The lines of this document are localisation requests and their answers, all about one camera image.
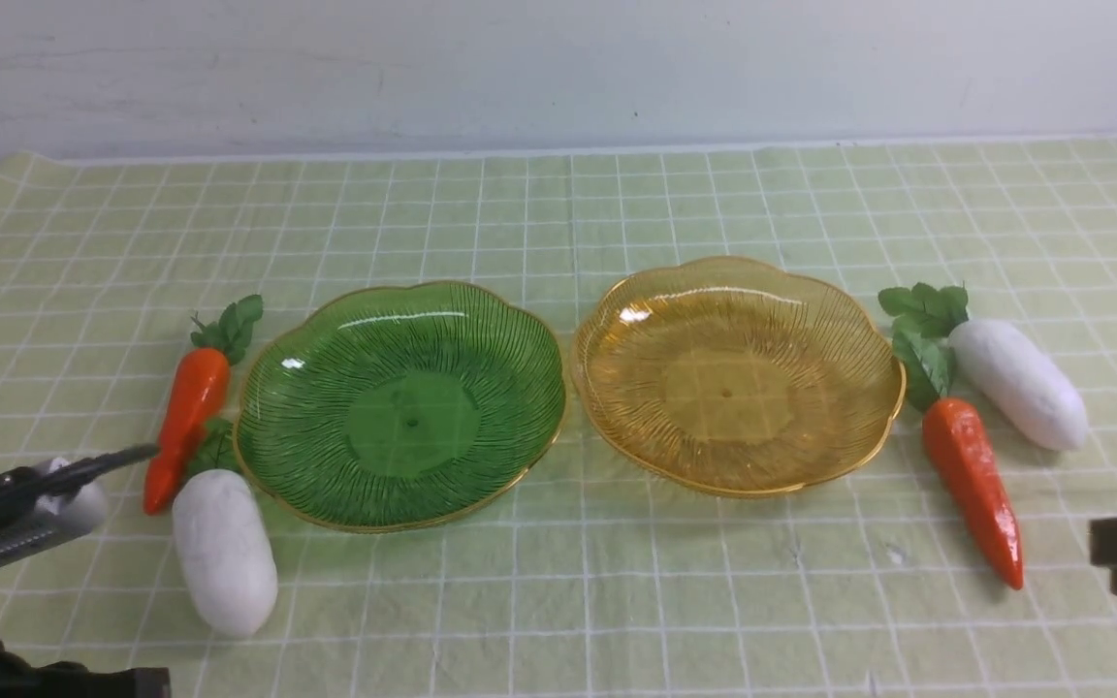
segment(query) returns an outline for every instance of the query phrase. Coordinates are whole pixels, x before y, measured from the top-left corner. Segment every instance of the white wall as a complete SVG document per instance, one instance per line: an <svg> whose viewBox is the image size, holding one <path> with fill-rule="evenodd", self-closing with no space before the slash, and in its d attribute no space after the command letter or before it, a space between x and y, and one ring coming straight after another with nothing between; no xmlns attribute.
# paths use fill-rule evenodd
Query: white wall
<svg viewBox="0 0 1117 698"><path fill-rule="evenodd" d="M1117 132L1117 0L0 0L0 153Z"/></svg>

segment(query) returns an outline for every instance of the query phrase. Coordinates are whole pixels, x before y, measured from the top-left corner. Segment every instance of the yellow plate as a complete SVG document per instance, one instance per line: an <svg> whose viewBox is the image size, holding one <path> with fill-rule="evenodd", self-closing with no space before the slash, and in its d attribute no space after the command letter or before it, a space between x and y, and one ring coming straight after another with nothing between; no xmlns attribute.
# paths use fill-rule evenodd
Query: yellow plate
<svg viewBox="0 0 1117 698"><path fill-rule="evenodd" d="M576 331L571 372L618 450L680 485L745 498L868 462L905 390L890 343L851 296L744 257L615 284Z"/></svg>

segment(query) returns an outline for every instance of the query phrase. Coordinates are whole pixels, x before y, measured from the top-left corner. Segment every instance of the green plate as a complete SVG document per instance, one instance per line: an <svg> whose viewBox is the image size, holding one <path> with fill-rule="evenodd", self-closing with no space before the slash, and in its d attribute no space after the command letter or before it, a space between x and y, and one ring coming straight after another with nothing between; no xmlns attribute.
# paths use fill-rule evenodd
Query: green plate
<svg viewBox="0 0 1117 698"><path fill-rule="evenodd" d="M236 456L316 525L438 525L524 477L564 407L562 353L535 315L469 283L369 288L257 357Z"/></svg>

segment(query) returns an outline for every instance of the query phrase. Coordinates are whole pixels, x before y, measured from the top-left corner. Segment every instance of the plate center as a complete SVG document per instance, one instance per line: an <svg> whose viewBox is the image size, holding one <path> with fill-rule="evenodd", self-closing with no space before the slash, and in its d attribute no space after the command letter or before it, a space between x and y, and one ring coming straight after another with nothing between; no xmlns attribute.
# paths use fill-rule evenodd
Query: plate center
<svg viewBox="0 0 1117 698"><path fill-rule="evenodd" d="M412 478L467 453L479 426L459 379L409 371L355 398L346 438L366 471Z"/></svg>
<svg viewBox="0 0 1117 698"><path fill-rule="evenodd" d="M666 366L665 411L700 441L764 443L793 419L789 383L748 348L691 348Z"/></svg>

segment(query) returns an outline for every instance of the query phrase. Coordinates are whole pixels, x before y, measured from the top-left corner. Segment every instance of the white radish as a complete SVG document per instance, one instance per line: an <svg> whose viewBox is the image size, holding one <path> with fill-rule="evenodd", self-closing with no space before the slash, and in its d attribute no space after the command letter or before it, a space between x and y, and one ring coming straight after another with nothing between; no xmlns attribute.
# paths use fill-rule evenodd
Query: white radish
<svg viewBox="0 0 1117 698"><path fill-rule="evenodd" d="M1071 381L1011 323L971 319L949 335L967 383L984 393L1024 437L1051 451L1075 451L1089 415Z"/></svg>
<svg viewBox="0 0 1117 698"><path fill-rule="evenodd" d="M278 567L248 482L229 469L197 474L174 497L172 518L195 612L233 639L261 630L278 600Z"/></svg>

